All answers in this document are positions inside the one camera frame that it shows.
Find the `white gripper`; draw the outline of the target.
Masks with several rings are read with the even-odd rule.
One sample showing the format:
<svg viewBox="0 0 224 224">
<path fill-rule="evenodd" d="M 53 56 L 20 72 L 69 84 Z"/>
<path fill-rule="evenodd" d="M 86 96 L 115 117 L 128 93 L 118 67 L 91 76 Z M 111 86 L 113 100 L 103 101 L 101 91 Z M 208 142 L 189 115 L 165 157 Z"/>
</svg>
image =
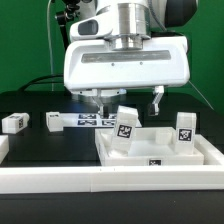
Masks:
<svg viewBox="0 0 224 224">
<path fill-rule="evenodd" d="M 101 39 L 75 41 L 65 55 L 64 84 L 72 92 L 155 86 L 148 115 L 157 116 L 163 86 L 182 86 L 190 78 L 187 50 L 184 36 L 156 37 L 145 40 L 141 50 L 124 51 L 111 50 Z M 100 117 L 108 118 L 100 90 L 96 90 L 94 101 Z"/>
</svg>

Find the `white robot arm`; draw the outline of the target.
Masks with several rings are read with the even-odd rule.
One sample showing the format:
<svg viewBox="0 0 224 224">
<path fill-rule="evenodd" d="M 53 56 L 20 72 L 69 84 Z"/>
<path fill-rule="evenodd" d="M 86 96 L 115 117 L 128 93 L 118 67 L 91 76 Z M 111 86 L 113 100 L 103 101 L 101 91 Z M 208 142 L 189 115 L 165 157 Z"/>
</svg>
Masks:
<svg viewBox="0 0 224 224">
<path fill-rule="evenodd" d="M 70 28 L 65 87 L 95 102 L 103 118 L 112 97 L 151 87 L 149 113 L 158 114 L 164 89 L 190 78 L 188 40 L 172 28 L 193 17 L 198 0 L 95 0 L 91 7 L 94 14 Z"/>
</svg>

